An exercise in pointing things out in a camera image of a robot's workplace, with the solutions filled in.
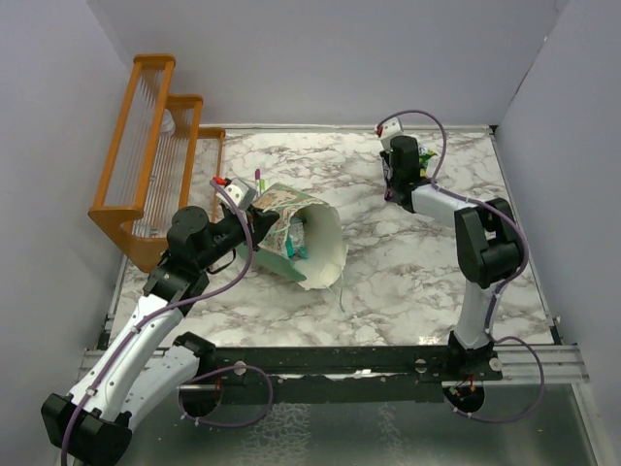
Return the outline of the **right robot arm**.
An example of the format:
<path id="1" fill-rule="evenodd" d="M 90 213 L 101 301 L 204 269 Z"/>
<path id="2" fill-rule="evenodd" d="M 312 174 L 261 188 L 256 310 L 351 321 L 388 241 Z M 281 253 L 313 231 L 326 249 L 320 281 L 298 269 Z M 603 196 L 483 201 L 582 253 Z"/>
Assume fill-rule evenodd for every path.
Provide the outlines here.
<path id="1" fill-rule="evenodd" d="M 424 174 L 415 138 L 399 134 L 382 142 L 384 198 L 409 213 L 454 230 L 458 265 L 466 280 L 462 310 L 449 335 L 447 372 L 466 380 L 493 348 L 494 313 L 504 286 L 525 268 L 526 240 L 504 198 L 468 199 L 432 183 Z"/>

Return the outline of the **yellow green snack packet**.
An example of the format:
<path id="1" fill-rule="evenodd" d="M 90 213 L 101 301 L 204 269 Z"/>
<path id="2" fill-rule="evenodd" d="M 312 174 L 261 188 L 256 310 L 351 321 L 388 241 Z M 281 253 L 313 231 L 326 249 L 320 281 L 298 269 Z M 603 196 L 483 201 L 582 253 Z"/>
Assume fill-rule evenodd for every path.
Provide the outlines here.
<path id="1" fill-rule="evenodd" d="M 437 156 L 434 150 L 429 150 L 423 146 L 418 147 L 419 173 L 422 178 L 427 176 L 430 161 Z"/>

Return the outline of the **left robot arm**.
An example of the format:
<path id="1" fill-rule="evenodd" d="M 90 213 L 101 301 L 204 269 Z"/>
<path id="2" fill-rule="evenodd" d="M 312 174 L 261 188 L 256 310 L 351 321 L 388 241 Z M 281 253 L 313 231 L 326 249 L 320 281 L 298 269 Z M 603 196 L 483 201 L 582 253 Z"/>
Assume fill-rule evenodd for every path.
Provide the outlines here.
<path id="1" fill-rule="evenodd" d="M 60 461 L 115 465 L 145 416 L 184 383 L 219 386 L 221 375 L 238 369 L 220 366 L 215 346 L 186 332 L 161 362 L 148 362 L 163 339 L 194 304 L 211 298 L 209 269 L 238 246 L 256 251 L 278 221 L 274 211 L 252 205 L 225 207 L 217 223 L 195 206 L 178 210 L 167 233 L 168 247 L 149 274 L 132 316 L 105 353 L 65 395 L 51 394 L 41 414 Z"/>

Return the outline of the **green paper bag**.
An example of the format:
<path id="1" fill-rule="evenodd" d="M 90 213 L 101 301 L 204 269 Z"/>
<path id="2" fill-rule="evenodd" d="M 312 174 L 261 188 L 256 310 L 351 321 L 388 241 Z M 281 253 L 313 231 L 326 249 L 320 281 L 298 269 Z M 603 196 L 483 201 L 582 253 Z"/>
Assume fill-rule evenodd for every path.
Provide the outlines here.
<path id="1" fill-rule="evenodd" d="M 343 307 L 347 245 L 339 212 L 328 202 L 283 183 L 263 189 L 253 206 L 278 220 L 256 244 L 251 264 L 264 268 L 304 290 L 326 289 Z"/>

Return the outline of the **purple snack packet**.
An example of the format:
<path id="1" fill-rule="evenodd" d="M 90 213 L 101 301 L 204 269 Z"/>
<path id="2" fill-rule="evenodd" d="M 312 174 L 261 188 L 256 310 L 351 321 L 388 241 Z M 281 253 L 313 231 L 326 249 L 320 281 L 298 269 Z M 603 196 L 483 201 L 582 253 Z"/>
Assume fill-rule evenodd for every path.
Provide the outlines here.
<path id="1" fill-rule="evenodd" d="M 394 197 L 391 187 L 392 169 L 389 163 L 389 153 L 386 150 L 382 150 L 379 155 L 381 158 L 384 180 L 384 200 L 386 202 L 392 202 Z"/>

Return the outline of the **teal snack packet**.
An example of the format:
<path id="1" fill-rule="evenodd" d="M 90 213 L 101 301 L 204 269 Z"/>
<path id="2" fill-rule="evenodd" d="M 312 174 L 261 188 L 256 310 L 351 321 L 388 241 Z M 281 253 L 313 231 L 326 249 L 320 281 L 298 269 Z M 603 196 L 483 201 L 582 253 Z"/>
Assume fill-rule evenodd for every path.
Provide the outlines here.
<path id="1" fill-rule="evenodd" d="M 298 260 L 308 258 L 305 224 L 306 222 L 298 217 L 293 217 L 290 220 L 285 240 L 285 250 L 289 259 Z"/>

